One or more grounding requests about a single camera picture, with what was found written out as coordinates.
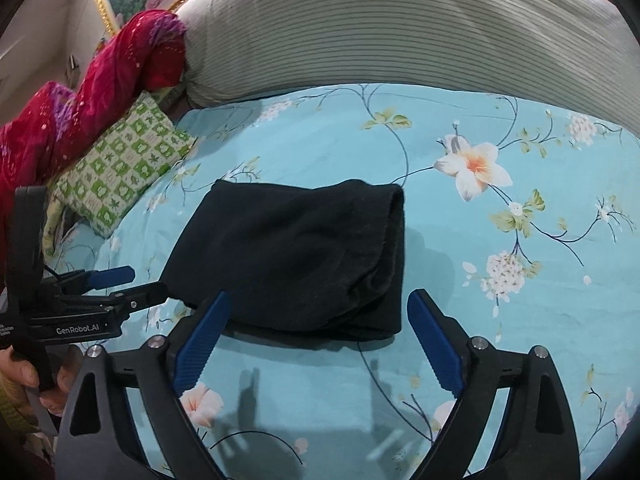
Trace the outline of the person's left hand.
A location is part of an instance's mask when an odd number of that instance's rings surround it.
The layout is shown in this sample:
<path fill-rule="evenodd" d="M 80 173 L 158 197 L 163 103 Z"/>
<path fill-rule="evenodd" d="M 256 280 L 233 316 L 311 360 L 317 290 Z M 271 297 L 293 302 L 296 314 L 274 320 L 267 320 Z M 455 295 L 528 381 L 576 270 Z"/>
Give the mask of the person's left hand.
<path fill-rule="evenodd" d="M 44 391 L 39 387 L 39 377 L 32 363 L 19 359 L 10 347 L 1 351 L 1 389 L 10 404 L 29 422 L 35 421 L 35 415 L 27 397 L 27 388 L 37 389 L 40 404 L 50 414 L 61 416 L 79 372 L 81 361 L 81 351 L 76 346 L 68 346 L 61 367 L 58 369 L 56 386 Z"/>

